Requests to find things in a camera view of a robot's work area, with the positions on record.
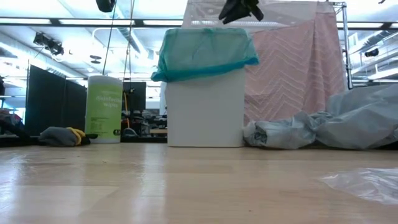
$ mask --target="wooden floor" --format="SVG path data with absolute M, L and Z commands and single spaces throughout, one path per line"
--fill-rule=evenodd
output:
M 393 223 L 397 207 L 318 178 L 395 152 L 113 144 L 0 149 L 0 223 Z

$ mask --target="chevron pattern fabric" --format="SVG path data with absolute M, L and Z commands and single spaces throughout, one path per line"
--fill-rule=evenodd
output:
M 274 121 L 324 110 L 345 89 L 335 13 L 253 35 L 260 65 L 246 67 L 244 121 Z

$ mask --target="gray cloth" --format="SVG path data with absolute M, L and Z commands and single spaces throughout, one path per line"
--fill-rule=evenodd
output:
M 76 135 L 67 128 L 49 127 L 40 134 L 39 141 L 49 146 L 72 147 L 77 143 Z
M 356 88 L 331 96 L 326 111 L 299 112 L 280 121 L 250 122 L 251 146 L 298 149 L 315 140 L 344 149 L 371 149 L 398 141 L 398 85 Z

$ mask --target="crumpled plastic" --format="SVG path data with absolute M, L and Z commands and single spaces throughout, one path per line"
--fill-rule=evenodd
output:
M 360 168 L 320 179 L 329 187 L 384 205 L 398 205 L 398 168 Z
M 250 122 L 250 146 L 298 149 L 315 141 L 343 149 L 373 149 L 398 141 L 398 85 L 355 88 L 331 96 L 326 111 L 280 121 Z
M 160 49 L 155 82 L 178 82 L 257 65 L 252 38 L 244 29 L 170 29 Z

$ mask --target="teal garbage bag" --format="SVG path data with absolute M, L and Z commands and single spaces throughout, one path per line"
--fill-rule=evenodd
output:
M 244 29 L 170 29 L 160 49 L 155 82 L 178 82 L 221 75 L 257 65 L 252 38 Z

